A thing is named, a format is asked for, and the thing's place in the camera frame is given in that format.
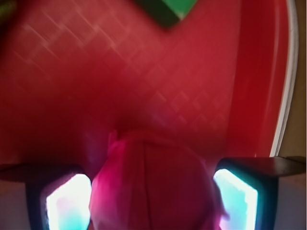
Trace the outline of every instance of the diamond pattern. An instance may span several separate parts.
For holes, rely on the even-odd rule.
[[[169,31],[133,1],[32,3],[0,57],[0,161],[77,162],[94,175],[108,133],[134,128],[222,157],[240,0],[198,1]]]

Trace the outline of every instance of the glowing light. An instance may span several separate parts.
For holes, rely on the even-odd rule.
[[[230,216],[230,219],[221,219],[221,229],[255,229],[257,190],[227,169],[218,170],[213,178],[221,190],[225,209]]]
[[[47,197],[50,230],[86,230],[90,222],[90,179],[76,174]]]

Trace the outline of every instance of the white rim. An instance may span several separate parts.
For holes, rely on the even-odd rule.
[[[270,157],[278,156],[279,150],[282,144],[284,131],[286,129],[291,101],[293,96],[297,58],[298,58],[298,24],[296,7],[294,0],[287,0],[288,8],[288,21],[289,21],[289,46],[288,46],[288,60],[285,75],[285,83],[283,87],[283,97],[281,108],[279,111],[277,127],[273,140],[273,145],[270,153]]]

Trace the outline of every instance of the red textured plastic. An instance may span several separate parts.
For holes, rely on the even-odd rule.
[[[235,150],[232,144],[242,142],[232,133],[240,133],[234,129],[240,120],[248,127],[236,114],[250,113],[250,104],[260,105],[254,124],[273,108],[273,119],[265,119],[272,131],[279,93],[268,92],[280,91],[283,81],[274,76],[284,71],[276,65],[276,74],[268,74],[279,41],[274,28],[284,28],[275,26],[272,12],[280,6],[283,24],[285,2],[255,1],[249,10],[251,2],[198,1],[166,31],[131,0],[19,1],[17,18],[1,29],[0,162],[75,162],[93,176],[105,162],[109,132],[142,127],[180,139],[214,167],[227,144]],[[250,27],[262,36],[246,57],[249,23],[262,25]],[[240,107],[236,98],[249,89],[244,77],[259,79],[248,90],[259,101]],[[269,91],[271,80],[278,88]],[[255,132],[266,133],[251,127]]]
[[[239,41],[227,154],[268,157],[288,56],[287,2],[242,1]]]

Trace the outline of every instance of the pink fabric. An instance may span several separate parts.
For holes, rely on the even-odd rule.
[[[93,181],[95,229],[218,229],[220,194],[194,152],[146,131],[110,142]]]

